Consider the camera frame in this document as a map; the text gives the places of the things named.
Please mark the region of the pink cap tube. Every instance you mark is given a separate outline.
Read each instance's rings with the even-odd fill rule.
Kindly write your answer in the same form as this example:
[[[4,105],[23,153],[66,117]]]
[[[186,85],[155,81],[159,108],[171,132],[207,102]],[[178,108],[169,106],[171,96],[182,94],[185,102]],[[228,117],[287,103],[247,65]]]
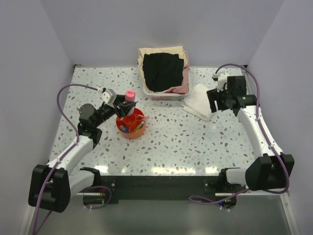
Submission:
[[[125,92],[125,101],[126,101],[126,102],[134,102],[134,101],[135,101],[135,96],[136,96],[135,91],[133,91],[133,90],[127,90],[127,91]]]

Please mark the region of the orange round divided organizer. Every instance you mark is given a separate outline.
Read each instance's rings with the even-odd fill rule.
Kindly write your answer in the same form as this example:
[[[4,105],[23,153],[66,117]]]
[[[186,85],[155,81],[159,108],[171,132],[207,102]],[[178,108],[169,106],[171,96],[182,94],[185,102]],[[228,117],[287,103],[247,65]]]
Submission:
[[[127,139],[136,139],[139,138],[145,131],[146,129],[146,121],[142,120],[141,118],[138,117],[138,115],[143,115],[143,112],[137,108],[134,109],[134,112],[130,116],[126,116],[125,118],[116,118],[115,124],[116,127],[118,128],[119,132],[121,135]],[[134,129],[142,122],[145,121],[145,124],[138,130],[137,132],[134,133]],[[129,129],[129,133],[123,133],[120,129],[120,125],[125,125]]]

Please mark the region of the grey blue cap marker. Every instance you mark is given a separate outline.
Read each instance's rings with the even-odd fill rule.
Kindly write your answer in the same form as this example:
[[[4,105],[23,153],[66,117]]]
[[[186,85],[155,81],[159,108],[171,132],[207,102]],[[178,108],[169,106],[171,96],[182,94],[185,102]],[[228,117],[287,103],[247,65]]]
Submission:
[[[125,125],[120,125],[119,129],[123,132],[128,134],[129,133],[129,129],[125,126]]]

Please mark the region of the orange white pen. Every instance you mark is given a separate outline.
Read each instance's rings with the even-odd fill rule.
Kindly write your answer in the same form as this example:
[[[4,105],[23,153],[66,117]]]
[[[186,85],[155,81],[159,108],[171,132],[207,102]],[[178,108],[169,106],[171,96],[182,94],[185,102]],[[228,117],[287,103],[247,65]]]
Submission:
[[[139,118],[141,118],[142,120],[148,120],[149,118],[143,115],[138,115]]]

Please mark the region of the colourful crayon pack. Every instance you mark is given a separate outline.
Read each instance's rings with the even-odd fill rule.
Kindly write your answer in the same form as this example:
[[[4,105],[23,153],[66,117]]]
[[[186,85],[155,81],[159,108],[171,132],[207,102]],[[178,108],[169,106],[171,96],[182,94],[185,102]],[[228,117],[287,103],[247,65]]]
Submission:
[[[134,133],[137,132],[138,130],[140,130],[140,128],[145,124],[145,121],[142,121],[135,129],[134,129]]]

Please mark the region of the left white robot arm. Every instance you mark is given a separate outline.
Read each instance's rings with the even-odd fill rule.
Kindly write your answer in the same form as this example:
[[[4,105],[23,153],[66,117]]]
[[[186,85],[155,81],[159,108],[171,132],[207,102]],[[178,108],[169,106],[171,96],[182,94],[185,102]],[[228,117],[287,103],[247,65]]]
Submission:
[[[103,103],[98,109],[89,103],[80,107],[77,139],[56,159],[33,169],[30,206],[63,212],[73,195],[85,188],[90,192],[101,188],[101,176],[96,169],[84,167],[75,176],[70,173],[98,145],[102,136],[99,126],[112,116],[124,118],[132,114],[136,105],[134,91],[126,91],[124,95],[106,91],[101,98]]]

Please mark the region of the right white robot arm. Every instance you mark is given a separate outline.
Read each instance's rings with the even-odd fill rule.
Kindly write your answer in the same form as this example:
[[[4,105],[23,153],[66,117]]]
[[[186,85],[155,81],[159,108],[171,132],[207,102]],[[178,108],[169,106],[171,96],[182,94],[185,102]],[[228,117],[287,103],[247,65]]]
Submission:
[[[257,96],[247,93],[245,77],[222,73],[214,74],[212,78],[217,86],[206,92],[211,112],[233,112],[244,127],[255,157],[248,168],[222,169],[217,181],[219,189],[230,192],[235,185],[243,185],[251,191],[285,192],[294,158],[277,146],[263,119]]]

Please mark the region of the white folded towel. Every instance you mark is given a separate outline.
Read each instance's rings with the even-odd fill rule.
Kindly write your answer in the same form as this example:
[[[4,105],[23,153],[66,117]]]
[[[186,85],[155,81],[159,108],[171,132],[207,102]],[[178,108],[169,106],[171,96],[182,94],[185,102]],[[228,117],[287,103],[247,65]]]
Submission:
[[[210,121],[213,114],[207,97],[208,88],[203,84],[197,84],[182,103],[183,110],[204,120]]]

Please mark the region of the pink folded cloth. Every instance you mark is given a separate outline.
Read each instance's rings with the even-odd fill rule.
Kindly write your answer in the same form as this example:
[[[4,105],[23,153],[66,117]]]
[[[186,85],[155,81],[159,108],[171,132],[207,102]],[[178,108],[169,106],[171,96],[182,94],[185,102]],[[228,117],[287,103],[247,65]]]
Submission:
[[[188,53],[185,51],[184,52],[185,56],[186,56],[186,61],[187,64],[184,67],[183,71],[182,71],[182,84],[180,86],[177,87],[172,87],[170,90],[172,90],[173,92],[177,93],[177,94],[186,94],[189,92],[189,70],[190,70],[190,64],[189,64],[189,58],[188,58]]]

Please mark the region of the white plastic basket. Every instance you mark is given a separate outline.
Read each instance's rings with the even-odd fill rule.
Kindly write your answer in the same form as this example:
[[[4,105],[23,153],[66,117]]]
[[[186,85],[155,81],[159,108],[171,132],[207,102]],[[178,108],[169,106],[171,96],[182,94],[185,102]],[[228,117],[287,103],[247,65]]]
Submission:
[[[189,78],[189,92],[186,94],[165,94],[170,89],[165,90],[165,92],[158,92],[154,93],[150,91],[146,84],[145,84],[145,78],[144,75],[141,75],[141,80],[143,83],[143,92],[151,99],[151,100],[182,100],[185,96],[188,96],[191,91],[191,79]]]

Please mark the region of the red folded cloth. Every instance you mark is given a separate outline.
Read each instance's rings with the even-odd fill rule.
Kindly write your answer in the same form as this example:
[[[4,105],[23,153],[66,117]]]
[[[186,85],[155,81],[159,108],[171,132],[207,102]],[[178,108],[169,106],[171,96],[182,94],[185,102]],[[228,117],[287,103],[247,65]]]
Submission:
[[[176,93],[170,90],[170,91],[167,91],[165,94],[176,94]]]

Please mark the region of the black folded cloth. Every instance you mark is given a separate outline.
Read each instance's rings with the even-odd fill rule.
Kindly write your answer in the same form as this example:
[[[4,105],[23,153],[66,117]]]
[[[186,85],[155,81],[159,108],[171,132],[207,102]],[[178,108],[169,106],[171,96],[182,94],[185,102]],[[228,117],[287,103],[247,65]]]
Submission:
[[[178,54],[145,54],[142,68],[145,84],[152,92],[163,92],[182,85],[184,60]]]

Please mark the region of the beige folded cloth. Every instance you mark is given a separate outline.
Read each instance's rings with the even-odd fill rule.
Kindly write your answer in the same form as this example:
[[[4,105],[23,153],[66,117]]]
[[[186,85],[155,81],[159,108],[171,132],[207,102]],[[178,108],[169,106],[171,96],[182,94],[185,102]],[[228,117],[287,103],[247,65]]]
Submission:
[[[184,60],[184,66],[183,69],[189,68],[189,60],[188,60],[188,54],[184,50],[183,46],[178,46],[178,47],[163,47],[163,48],[139,48],[138,49],[138,68],[143,76],[143,59],[144,56],[150,55],[150,54],[155,54],[155,53],[169,53],[169,54],[177,54],[179,56],[179,59]]]

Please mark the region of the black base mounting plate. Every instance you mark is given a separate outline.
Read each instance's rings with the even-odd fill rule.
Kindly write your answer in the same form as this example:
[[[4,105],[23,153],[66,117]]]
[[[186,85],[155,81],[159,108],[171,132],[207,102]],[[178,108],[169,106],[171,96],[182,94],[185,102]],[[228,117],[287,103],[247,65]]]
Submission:
[[[112,192],[111,202],[120,200],[188,200],[192,195],[216,199],[216,193],[234,193],[238,185],[220,184],[217,176],[100,176],[96,186]]]

